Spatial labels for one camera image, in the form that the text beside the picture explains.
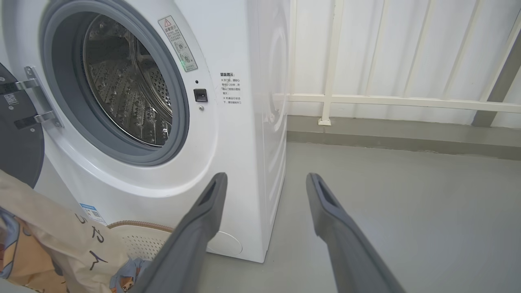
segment white washing machine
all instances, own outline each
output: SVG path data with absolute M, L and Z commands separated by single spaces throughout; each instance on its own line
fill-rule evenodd
M 106 225 L 175 227 L 226 172 L 208 251 L 263 262 L 285 172 L 288 27 L 289 0 L 3 1 L 0 62 L 20 82 L 0 106 L 14 113 L 11 92 L 28 88 L 38 117 L 19 131 L 41 123 L 45 154 Z

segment qr code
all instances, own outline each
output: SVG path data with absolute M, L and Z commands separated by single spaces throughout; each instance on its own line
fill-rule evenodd
M 7 101 L 7 104 L 9 104 L 9 106 L 18 104 L 18 100 L 16 99 L 15 95 L 13 95 L 13 94 L 6 94 L 6 95 L 4 95 L 4 98 Z

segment white perforated basket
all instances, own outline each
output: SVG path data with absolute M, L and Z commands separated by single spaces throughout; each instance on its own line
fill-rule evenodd
M 144 260 L 153 260 L 173 231 L 170 227 L 136 221 L 117 222 L 108 227 L 121 237 L 132 259 Z

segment railing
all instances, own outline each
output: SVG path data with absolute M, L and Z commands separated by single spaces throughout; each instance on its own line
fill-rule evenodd
M 290 96 L 289 101 L 294 102 L 321 102 L 323 103 L 322 108 L 322 116 L 319 120 L 320 125 L 331 125 L 330 109 L 332 103 L 348 103 L 348 104 L 378 104 L 378 105 L 402 105 L 402 106 L 419 106 L 419 107 L 438 107 L 438 108 L 455 108 L 455 109 L 469 109 L 469 110 L 479 110 L 479 111 L 493 111 L 493 112 L 508 112 L 508 113 L 521 113 L 521 105 L 520 104 L 512 104 L 512 103 L 498 103 L 498 102 L 487 102 L 487 99 L 492 92 L 492 89 L 498 80 L 500 72 L 505 64 L 507 57 L 514 45 L 514 42 L 519 34 L 521 29 L 521 17 L 517 17 L 514 26 L 508 36 L 507 42 L 503 48 L 503 52 L 501 54 L 501 58 L 497 63 L 496 69 L 492 78 L 487 83 L 487 86 L 482 91 L 480 99 L 477 101 L 472 100 L 454 100 L 449 99 L 447 93 L 454 85 L 454 79 L 456 74 L 458 73 L 463 56 L 465 55 L 470 39 L 475 31 L 476 27 L 476 19 L 479 16 L 482 8 L 483 0 L 476 0 L 472 14 L 470 16 L 470 20 L 466 27 L 465 33 L 463 35 L 463 39 L 461 41 L 459 50 L 457 52 L 456 58 L 452 65 L 452 69 L 449 74 L 449 78 L 445 84 L 443 94 L 435 99 L 432 98 L 424 98 L 424 97 L 411 97 L 409 95 L 411 91 L 411 85 L 413 84 L 414 79 L 417 76 L 418 70 L 418 57 L 421 56 L 424 44 L 425 44 L 425 36 L 426 31 L 429 28 L 430 20 L 432 16 L 432 7 L 435 0 L 429 0 L 427 4 L 427 9 L 425 11 L 424 19 L 421 25 L 421 31 L 416 43 L 416 48 L 414 50 L 413 61 L 411 67 L 408 71 L 407 80 L 405 83 L 405 88 L 403 94 L 401 96 L 378 96 L 371 95 L 370 90 L 371 86 L 373 86 L 373 76 L 375 72 L 375 65 L 378 62 L 378 56 L 380 54 L 381 43 L 382 43 L 382 35 L 385 30 L 386 16 L 388 13 L 390 0 L 383 1 L 383 9 L 380 16 L 379 27 L 376 37 L 376 45 L 372 54 L 372 59 L 370 62 L 369 68 L 369 76 L 367 80 L 367 84 L 365 86 L 365 92 L 363 95 L 344 95 L 344 94 L 333 94 L 333 82 L 335 79 L 335 72 L 337 68 L 337 57 L 339 51 L 339 40 L 340 40 L 340 31 L 342 25 L 342 13 L 344 9 L 344 0 L 335 0 L 334 3 L 334 12 L 332 18 L 332 29 L 331 29 L 331 37 L 329 39 L 329 52 L 327 56 L 327 71 L 326 71 L 326 82 L 325 82 L 325 93 L 324 94 L 305 94 L 305 93 L 295 93 L 294 90 L 294 80 L 295 80 L 295 47 L 296 47 L 296 10 L 297 10 L 297 0 L 292 1 L 292 10 L 291 10 L 291 33 L 292 33 L 292 50 L 290 52 L 290 63 L 291 63 L 291 85 L 290 85 Z

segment concrete ledge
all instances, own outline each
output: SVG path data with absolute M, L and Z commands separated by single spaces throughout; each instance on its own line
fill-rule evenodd
M 521 130 L 470 125 L 288 116 L 288 141 L 365 148 L 478 155 L 521 161 Z

